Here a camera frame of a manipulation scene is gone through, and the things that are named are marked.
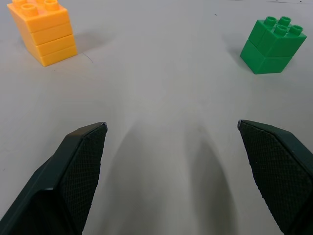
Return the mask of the yellow toy brick stack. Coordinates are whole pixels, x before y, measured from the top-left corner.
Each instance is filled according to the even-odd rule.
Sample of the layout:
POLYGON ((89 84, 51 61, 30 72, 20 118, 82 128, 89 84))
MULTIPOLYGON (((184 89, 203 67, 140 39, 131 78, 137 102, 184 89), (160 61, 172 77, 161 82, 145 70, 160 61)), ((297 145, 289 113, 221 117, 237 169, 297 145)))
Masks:
POLYGON ((58 0, 7 4, 27 50, 44 67, 78 54, 68 10, 58 0))

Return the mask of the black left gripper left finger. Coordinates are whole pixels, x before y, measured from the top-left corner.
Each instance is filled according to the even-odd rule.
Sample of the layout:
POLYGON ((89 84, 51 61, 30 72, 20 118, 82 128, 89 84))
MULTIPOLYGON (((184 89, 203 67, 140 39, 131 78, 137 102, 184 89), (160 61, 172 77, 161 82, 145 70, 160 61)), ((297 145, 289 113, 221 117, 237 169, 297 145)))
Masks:
POLYGON ((0 235, 82 235, 107 131, 98 122, 67 134, 0 220, 0 235))

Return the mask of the green toy brick stack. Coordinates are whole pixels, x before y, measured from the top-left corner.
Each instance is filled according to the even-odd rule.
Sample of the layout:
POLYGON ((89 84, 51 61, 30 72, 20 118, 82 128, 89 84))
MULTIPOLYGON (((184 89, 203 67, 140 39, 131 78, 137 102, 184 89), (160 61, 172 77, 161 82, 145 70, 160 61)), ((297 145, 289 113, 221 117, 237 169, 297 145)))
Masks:
POLYGON ((268 16, 256 21, 240 57, 254 74, 281 73, 306 38, 291 18, 268 16))

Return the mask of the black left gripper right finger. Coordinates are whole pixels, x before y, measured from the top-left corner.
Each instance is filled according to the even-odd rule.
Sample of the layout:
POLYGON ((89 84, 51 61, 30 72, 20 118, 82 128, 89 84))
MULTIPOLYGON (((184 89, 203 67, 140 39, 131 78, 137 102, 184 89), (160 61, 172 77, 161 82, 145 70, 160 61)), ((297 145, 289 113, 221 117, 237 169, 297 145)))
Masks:
POLYGON ((313 235, 313 153, 291 132, 238 122, 254 181, 284 235, 313 235))

